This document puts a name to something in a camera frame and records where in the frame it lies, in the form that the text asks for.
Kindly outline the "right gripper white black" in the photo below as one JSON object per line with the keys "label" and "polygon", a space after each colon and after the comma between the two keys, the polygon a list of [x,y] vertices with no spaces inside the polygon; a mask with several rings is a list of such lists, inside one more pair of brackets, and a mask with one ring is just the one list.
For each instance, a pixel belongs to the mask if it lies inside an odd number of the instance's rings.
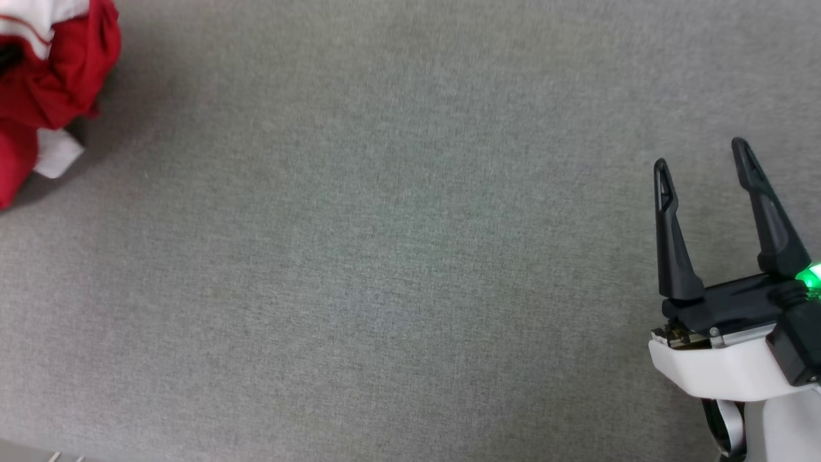
{"label": "right gripper white black", "polygon": [[672,174],[660,158],[653,168],[654,214],[666,325],[653,331],[648,347],[657,371],[686,394],[753,402],[819,385],[819,365],[783,371],[767,340],[781,313],[772,293],[791,287],[811,258],[748,141],[734,137],[731,149],[739,183],[750,196],[758,266],[789,280],[758,274],[705,288],[681,233]]}

